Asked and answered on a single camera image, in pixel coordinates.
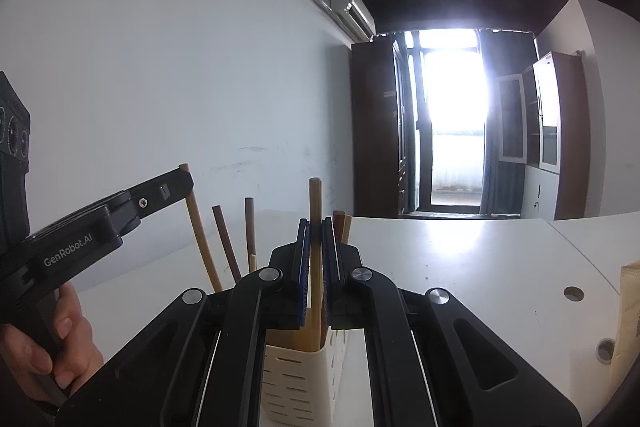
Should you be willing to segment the light bamboo chopstick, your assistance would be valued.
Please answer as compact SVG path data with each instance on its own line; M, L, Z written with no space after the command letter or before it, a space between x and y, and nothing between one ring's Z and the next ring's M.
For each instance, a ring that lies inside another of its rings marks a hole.
M305 349L317 352L322 346L322 305L323 305L323 273L322 273L322 182L319 178L309 179L309 222L310 251L309 276L311 305L307 312Z
M212 284L215 293L220 293L222 291L222 285L218 277L212 252L210 251L208 245L201 213L198 209L198 202L196 201L194 192L191 192L188 196L186 196L186 209L189 213L195 242L196 245L198 245L198 251L200 252L209 282Z

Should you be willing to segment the dark brown chopstick in holder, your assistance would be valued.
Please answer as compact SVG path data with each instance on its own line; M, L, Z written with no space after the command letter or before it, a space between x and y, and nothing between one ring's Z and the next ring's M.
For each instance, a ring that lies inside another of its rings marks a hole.
M235 253L232 247L229 231L224 220L224 213L222 212L221 205L216 205L212 208L216 228L218 231L220 243L226 256L228 267L231 271L231 275L235 283L238 283L242 279L242 274L236 260Z

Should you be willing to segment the white slotted utensil holder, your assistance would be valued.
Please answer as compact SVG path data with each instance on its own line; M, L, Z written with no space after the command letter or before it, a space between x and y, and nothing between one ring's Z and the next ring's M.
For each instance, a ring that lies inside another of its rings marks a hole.
M329 329L318 351L303 351L302 331L269 329L262 367L262 419L288 426L333 423L349 333Z

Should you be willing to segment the dark blue curtain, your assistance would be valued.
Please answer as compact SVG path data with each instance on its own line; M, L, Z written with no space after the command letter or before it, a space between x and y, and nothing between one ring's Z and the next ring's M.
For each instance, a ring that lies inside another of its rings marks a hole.
M534 36L492 29L481 29L477 35L489 94L480 213L485 217L518 215L526 164L520 76L537 60Z

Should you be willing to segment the cardboard box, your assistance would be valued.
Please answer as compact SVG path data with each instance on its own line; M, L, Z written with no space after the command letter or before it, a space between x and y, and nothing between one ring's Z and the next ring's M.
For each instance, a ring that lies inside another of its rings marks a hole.
M620 313L608 396L620 389L639 355L640 269L635 261L620 269Z

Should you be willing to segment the brown white storage cabinet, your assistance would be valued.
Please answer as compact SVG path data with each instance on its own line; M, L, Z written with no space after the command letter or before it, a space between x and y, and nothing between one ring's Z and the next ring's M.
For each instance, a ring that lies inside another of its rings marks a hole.
M582 218L591 148L582 58L551 51L526 69L524 80L535 88L535 96L527 102L528 152L521 217Z

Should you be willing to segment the dark brown tall cabinet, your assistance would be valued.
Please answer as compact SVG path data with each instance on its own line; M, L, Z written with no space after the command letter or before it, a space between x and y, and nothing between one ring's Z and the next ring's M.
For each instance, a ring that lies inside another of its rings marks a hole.
M392 37L352 46L352 160L358 217L395 219L402 213L400 64Z

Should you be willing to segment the white wall air conditioner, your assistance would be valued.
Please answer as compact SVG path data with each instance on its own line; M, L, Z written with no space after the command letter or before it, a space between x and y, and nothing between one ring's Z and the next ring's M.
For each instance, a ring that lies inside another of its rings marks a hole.
M362 0L330 0L331 9L358 41L371 41L376 35L374 18Z

